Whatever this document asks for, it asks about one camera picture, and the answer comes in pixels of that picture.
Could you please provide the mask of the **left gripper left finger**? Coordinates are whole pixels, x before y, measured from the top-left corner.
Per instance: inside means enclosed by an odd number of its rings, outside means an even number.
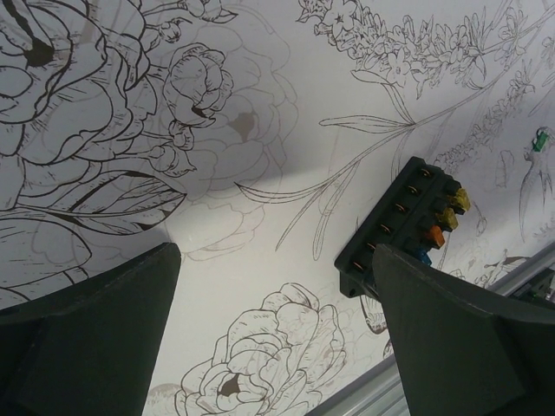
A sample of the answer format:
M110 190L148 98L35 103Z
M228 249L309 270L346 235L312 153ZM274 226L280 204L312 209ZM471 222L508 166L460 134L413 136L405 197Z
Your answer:
M164 243L1 312L3 415L140 415L180 273Z

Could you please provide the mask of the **black fuse box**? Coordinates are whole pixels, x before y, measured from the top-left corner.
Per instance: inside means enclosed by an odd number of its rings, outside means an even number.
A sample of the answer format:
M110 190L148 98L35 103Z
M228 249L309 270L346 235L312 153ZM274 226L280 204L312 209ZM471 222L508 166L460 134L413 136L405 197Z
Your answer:
M446 243L444 234L458 227L458 217L470 207L459 181L424 159L411 158L337 256L342 295L379 299L372 268L379 244L431 265L429 251Z

